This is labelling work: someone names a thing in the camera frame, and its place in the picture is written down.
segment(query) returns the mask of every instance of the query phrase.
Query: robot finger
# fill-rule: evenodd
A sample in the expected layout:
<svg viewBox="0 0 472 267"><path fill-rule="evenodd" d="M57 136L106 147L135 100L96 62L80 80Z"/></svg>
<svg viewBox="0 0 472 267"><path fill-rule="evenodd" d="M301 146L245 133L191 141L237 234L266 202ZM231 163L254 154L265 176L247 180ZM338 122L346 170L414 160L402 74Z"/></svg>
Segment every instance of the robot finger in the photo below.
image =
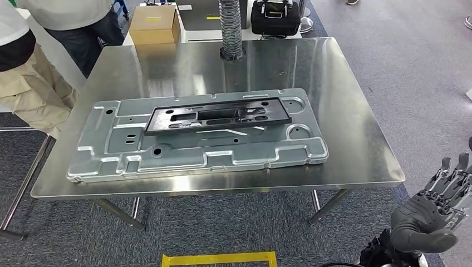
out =
<svg viewBox="0 0 472 267"><path fill-rule="evenodd" d="M456 168L454 168L453 173L449 176L443 176L439 178L438 182L430 191L443 194L453 179L461 178L461 176L457 177L457 175L462 175L465 169L467 169L467 166L469 166L469 154L461 153L459 155L459 163L457 164Z"/></svg>
<svg viewBox="0 0 472 267"><path fill-rule="evenodd" d="M432 190L434 186L436 185L437 182L442 177L445 177L448 175L449 170L451 169L451 158L450 157L443 157L442 158L442 164L441 168L436 172L436 174L429 180L429 182L426 184L425 189L426 190Z"/></svg>

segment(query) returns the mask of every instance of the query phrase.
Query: metal panel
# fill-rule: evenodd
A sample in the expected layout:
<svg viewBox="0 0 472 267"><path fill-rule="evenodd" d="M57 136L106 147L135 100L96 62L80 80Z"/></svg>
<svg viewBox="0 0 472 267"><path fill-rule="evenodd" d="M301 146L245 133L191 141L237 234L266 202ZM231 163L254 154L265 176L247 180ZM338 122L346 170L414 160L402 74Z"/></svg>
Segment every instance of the metal panel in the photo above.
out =
<svg viewBox="0 0 472 267"><path fill-rule="evenodd" d="M273 98L271 104L267 98ZM282 101L292 122L238 129L145 135L155 107L261 99ZM180 174L260 170L325 162L328 151L301 88L215 95L104 101L94 105L67 172L99 182Z"/></svg>

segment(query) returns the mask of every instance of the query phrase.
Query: gray carpet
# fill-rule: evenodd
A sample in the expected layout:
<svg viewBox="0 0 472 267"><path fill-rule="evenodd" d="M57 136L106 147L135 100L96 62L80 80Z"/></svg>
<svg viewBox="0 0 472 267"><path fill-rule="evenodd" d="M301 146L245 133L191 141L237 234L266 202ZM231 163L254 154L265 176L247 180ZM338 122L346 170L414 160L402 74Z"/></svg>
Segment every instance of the gray carpet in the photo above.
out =
<svg viewBox="0 0 472 267"><path fill-rule="evenodd" d="M140 1L126 1L132 12ZM315 31L325 36L312 10ZM120 18L126 31L126 22ZM2 115L1 126L21 124ZM4 214L44 135L0 133L0 211ZM29 234L24 241L2 240L2 266L160 266L161 255L180 256L275 251L279 266L319 266L329 261L355 262L360 251L389 225L389 215L405 201L405 188L356 190L315 226L310 193L271 192L233 195L148 197L139 219L143 232L129 228L88 201L21 201L10 230ZM321 191L322 202L333 191ZM131 199L114 200L127 211ZM431 266L441 266L434 262ZM221 266L267 266L264 263Z"/></svg>
<svg viewBox="0 0 472 267"><path fill-rule="evenodd" d="M443 156L468 152L472 136L470 0L313 0L341 46L414 194ZM448 267L472 262L472 220L441 256Z"/></svg>

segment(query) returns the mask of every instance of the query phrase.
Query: cardboard box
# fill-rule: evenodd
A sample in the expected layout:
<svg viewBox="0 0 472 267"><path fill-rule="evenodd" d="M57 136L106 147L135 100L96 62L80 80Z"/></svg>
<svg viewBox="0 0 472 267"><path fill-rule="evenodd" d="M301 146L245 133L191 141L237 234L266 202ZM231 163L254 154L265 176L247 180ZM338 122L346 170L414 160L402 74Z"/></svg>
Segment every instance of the cardboard box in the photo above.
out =
<svg viewBox="0 0 472 267"><path fill-rule="evenodd" d="M136 7L130 35L135 45L178 43L180 24L175 6Z"/></svg>

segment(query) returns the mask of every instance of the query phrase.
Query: jeans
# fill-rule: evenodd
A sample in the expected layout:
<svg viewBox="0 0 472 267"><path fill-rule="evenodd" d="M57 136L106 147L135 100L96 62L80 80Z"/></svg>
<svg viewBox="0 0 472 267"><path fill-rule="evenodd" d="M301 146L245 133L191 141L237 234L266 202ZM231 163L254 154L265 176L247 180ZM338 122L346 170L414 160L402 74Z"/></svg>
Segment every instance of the jeans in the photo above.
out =
<svg viewBox="0 0 472 267"><path fill-rule="evenodd" d="M120 46L125 40L118 26L118 16L113 9L103 19L89 26L66 31L46 31L64 46L86 78L92 72L102 51L98 37L109 46Z"/></svg>

